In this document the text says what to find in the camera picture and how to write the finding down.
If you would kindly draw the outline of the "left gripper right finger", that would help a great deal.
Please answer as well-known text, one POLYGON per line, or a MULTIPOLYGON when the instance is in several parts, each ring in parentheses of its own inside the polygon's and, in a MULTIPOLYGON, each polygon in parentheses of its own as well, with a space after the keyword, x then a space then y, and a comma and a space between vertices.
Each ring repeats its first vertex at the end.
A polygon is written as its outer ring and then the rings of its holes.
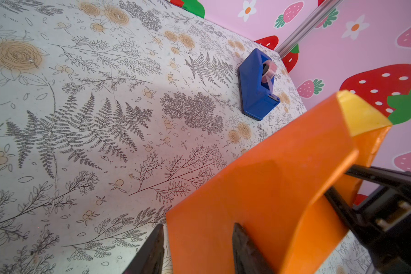
POLYGON ((232 247, 236 274, 274 274, 254 241, 239 224, 234 224, 232 247))

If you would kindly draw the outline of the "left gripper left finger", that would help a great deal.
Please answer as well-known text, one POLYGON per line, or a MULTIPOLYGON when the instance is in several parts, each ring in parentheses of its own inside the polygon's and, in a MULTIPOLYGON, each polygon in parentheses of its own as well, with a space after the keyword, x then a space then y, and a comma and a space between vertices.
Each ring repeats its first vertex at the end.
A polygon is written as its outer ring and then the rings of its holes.
POLYGON ((161 274, 164 259, 164 230, 158 224, 122 274, 161 274))

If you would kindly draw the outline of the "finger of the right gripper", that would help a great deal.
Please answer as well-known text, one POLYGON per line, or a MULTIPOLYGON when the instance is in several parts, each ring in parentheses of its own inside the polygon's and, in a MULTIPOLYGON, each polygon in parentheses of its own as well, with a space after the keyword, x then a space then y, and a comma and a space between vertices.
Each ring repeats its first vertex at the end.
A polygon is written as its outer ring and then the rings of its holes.
POLYGON ((381 274, 411 274, 411 172, 353 165, 346 175, 379 184, 357 207, 329 188, 325 197, 381 274))

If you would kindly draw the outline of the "orange yellow wrapping paper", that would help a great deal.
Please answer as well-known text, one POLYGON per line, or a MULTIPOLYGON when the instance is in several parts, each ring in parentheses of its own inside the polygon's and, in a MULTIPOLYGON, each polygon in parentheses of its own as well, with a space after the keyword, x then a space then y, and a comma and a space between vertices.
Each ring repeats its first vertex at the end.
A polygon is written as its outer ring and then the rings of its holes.
POLYGON ((167 213, 176 274, 235 272, 234 224, 276 274, 313 274, 347 234, 324 193, 352 204, 392 123, 348 91, 325 99, 221 170, 167 213))

